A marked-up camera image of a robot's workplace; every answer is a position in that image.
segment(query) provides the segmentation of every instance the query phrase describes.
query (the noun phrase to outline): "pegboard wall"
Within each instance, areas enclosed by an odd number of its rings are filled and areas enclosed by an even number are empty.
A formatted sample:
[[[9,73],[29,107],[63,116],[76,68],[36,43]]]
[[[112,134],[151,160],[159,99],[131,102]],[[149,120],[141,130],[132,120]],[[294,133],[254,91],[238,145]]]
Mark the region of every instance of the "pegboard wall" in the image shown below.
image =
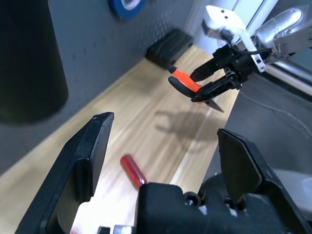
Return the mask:
[[[146,49],[173,27],[188,25],[191,32],[192,9],[203,2],[146,0],[140,14],[125,21],[113,15],[108,0],[50,0],[69,99],[42,123],[0,126],[0,174],[143,59]]]

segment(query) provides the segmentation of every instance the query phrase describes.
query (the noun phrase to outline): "red cylinder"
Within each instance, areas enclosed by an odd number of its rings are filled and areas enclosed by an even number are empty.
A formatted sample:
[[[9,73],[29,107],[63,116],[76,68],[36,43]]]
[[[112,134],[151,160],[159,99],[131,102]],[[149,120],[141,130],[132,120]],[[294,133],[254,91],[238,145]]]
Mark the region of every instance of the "red cylinder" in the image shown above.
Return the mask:
[[[125,155],[120,163],[136,189],[147,183],[147,179],[131,155]]]

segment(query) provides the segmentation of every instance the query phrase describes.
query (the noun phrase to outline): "orange-handled scissors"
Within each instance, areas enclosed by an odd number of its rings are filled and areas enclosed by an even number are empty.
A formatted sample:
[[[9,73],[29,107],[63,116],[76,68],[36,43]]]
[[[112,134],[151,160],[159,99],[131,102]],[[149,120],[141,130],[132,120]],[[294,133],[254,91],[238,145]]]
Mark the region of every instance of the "orange-handled scissors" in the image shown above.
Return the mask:
[[[196,84],[185,72],[177,69],[175,66],[169,68],[168,71],[172,74],[172,76],[168,78],[169,83],[180,93],[189,98],[194,98],[196,93],[202,87],[201,85]],[[216,104],[212,99],[209,102],[206,101],[205,103],[208,106],[223,112],[218,104]]]

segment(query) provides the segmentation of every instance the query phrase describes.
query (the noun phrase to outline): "wooden table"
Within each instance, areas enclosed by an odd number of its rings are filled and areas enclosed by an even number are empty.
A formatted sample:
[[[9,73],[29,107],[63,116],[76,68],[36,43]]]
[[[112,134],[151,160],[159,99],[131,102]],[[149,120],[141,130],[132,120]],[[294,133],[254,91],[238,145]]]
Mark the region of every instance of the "wooden table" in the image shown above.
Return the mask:
[[[191,73],[211,59],[192,47],[177,62]],[[219,71],[210,79],[223,75]],[[97,233],[102,226],[132,225],[137,191],[119,164],[131,153],[149,181],[198,191],[237,91],[215,101],[224,113],[192,103],[167,81],[169,73],[143,60],[96,97],[0,177],[1,233],[13,233],[65,142],[93,115],[114,112],[109,145],[95,196],[80,206],[73,230]]]

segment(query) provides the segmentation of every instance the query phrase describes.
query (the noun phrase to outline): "blue tape roll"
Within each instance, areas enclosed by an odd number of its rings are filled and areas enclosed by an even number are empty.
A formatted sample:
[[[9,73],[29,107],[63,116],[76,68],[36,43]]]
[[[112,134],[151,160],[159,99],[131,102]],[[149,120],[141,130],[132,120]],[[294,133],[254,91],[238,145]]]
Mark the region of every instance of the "blue tape roll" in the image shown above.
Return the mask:
[[[109,5],[121,19],[130,19],[140,12],[145,1],[132,0],[126,2],[125,0],[109,0]]]

